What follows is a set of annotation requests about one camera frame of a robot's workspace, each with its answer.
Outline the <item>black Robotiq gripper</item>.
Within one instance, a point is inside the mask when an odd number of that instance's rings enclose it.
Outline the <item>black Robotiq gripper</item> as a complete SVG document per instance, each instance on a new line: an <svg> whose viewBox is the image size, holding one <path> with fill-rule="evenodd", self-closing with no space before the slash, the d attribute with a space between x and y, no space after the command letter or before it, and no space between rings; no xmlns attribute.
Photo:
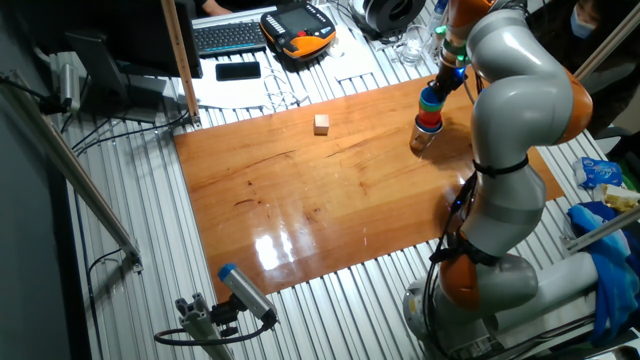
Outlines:
<svg viewBox="0 0 640 360"><path fill-rule="evenodd" d="M466 80L465 72L464 67L455 68L441 64L435 80L429 82L429 87L434 94L449 95Z"/></svg>

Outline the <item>operator bare hand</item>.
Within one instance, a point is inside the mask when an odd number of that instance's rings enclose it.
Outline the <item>operator bare hand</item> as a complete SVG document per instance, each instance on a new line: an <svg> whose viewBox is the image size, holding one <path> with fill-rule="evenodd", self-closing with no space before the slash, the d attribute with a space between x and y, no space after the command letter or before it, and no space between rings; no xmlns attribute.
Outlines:
<svg viewBox="0 0 640 360"><path fill-rule="evenodd" d="M216 0L205 0L202 4L202 9L209 16L222 16L232 13L231 10L219 5Z"/></svg>

